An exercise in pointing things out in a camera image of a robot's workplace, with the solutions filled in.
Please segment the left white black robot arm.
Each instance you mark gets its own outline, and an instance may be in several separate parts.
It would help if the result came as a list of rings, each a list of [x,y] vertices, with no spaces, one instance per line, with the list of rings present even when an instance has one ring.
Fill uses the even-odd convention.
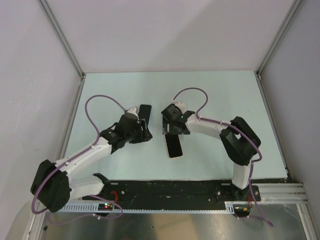
[[[148,125],[151,112],[128,110],[111,127],[98,133],[93,143],[80,152],[51,162],[44,160],[38,167],[30,192],[47,210],[55,213],[70,200],[95,195],[107,199],[111,194],[110,181],[101,173],[87,179],[76,179],[76,175],[102,158],[123,148],[126,143],[139,144],[152,139]]]

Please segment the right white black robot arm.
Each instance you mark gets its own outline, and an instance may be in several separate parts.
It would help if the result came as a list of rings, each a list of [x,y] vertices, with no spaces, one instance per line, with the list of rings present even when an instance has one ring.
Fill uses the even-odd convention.
[[[261,140],[242,117],[230,122],[200,117],[198,112],[186,110],[183,102],[171,103],[161,114],[166,135],[196,133],[220,140],[233,162],[232,197],[241,201],[249,195],[253,165],[262,160]]]

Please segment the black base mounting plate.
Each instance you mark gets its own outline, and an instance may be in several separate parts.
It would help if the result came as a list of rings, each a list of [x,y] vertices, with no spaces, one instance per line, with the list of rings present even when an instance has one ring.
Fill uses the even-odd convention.
[[[260,191],[257,186],[239,189],[230,180],[112,180],[107,183],[97,196],[107,199],[111,197],[117,202],[129,197],[213,197],[219,202],[248,201],[257,197]]]

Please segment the left controller board with LEDs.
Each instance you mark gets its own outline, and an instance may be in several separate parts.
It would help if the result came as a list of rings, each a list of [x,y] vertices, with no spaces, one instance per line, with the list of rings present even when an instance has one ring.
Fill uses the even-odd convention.
[[[98,210],[99,211],[111,211],[114,208],[112,203],[99,203]]]

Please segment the left aluminium side rail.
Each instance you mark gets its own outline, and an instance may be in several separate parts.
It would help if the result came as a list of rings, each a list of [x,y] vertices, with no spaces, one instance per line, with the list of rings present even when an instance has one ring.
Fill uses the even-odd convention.
[[[82,95],[83,87],[85,85],[86,76],[87,74],[84,73],[83,76],[80,78],[80,81],[78,82],[78,86],[75,92],[74,99],[71,104],[71,109],[67,118],[66,126],[63,131],[62,139],[57,152],[57,157],[56,157],[57,160],[63,159],[65,157],[67,147],[68,147],[68,142],[69,142],[73,124],[75,121],[76,113],[78,110],[80,98]]]

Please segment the left aluminium corner post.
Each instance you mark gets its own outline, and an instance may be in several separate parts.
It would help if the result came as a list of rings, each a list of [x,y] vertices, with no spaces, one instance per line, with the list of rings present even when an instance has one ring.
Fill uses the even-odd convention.
[[[55,17],[55,14],[53,13],[49,3],[47,0],[38,0],[37,1],[41,10],[43,11],[45,17],[47,18],[49,24],[51,25],[53,32],[55,33],[58,41],[60,42],[63,50],[65,51],[67,57],[69,58],[72,66],[74,67],[77,75],[80,77],[80,79],[83,79],[85,76],[85,73],[83,72],[75,54],[72,50],[57,18]]]

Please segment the aluminium corner post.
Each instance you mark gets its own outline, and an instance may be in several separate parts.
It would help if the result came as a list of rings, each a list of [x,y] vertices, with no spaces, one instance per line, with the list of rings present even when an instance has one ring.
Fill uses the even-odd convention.
[[[277,30],[275,37],[273,38],[271,45],[269,46],[266,54],[264,55],[261,63],[259,64],[259,67],[257,68],[255,74],[258,78],[261,77],[263,71],[265,70],[266,66],[272,59],[274,53],[278,49],[279,45],[281,44],[283,38],[285,37],[285,34],[289,30],[291,24],[293,23],[295,17],[297,16],[298,12],[300,11],[300,8],[304,4],[304,0],[294,0],[285,15],[279,29]]]
[[[65,51],[67,57],[69,58],[72,66],[74,67],[77,75],[80,77],[80,79],[83,79],[85,76],[85,73],[83,72],[75,54],[72,50],[57,18],[55,17],[55,14],[53,13],[49,3],[47,0],[38,0],[37,1],[41,10],[43,11],[45,17],[47,18],[49,24],[51,25],[53,32],[55,33],[58,41],[60,42],[63,50]]]

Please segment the right aluminium corner post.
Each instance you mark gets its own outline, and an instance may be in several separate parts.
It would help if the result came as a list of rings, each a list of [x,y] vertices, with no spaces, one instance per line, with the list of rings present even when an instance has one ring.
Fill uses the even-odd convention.
[[[300,11],[300,8],[304,4],[304,0],[294,0],[285,15],[279,29],[277,30],[275,37],[273,38],[271,45],[269,46],[266,54],[264,55],[261,63],[259,64],[259,67],[257,68],[255,74],[258,78],[261,77],[263,71],[265,70],[266,66],[272,59],[274,53],[278,49],[279,45],[281,44],[283,38],[285,37],[285,34],[289,30],[291,24],[293,23],[295,17],[297,16],[298,12]]]

